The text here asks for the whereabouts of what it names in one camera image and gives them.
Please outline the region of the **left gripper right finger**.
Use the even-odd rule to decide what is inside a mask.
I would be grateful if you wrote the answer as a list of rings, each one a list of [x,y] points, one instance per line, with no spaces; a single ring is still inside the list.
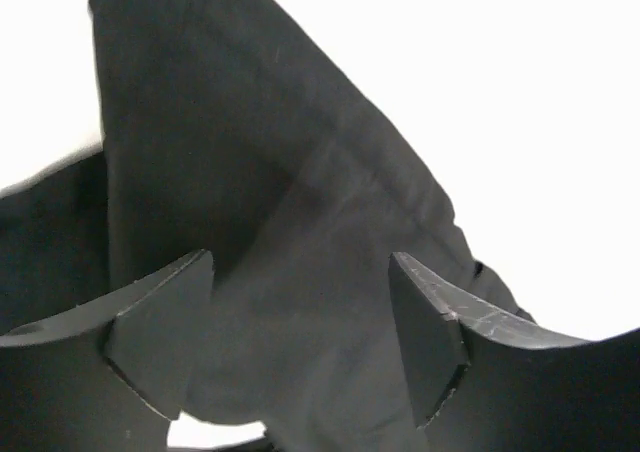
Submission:
[[[542,328],[391,256],[390,297],[417,429],[431,451],[635,451],[639,334]]]

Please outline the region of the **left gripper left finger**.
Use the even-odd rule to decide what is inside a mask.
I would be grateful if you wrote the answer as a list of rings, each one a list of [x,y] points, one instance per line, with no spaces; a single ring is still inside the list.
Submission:
[[[4,451],[164,451],[207,324],[201,250],[1,338]]]

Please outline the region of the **black trousers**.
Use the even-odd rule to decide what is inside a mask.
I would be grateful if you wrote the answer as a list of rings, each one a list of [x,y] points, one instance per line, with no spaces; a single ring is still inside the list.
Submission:
[[[394,252],[513,314],[402,135],[274,0],[89,0],[103,148],[1,201],[11,330],[206,249],[185,411],[287,451],[423,451]]]

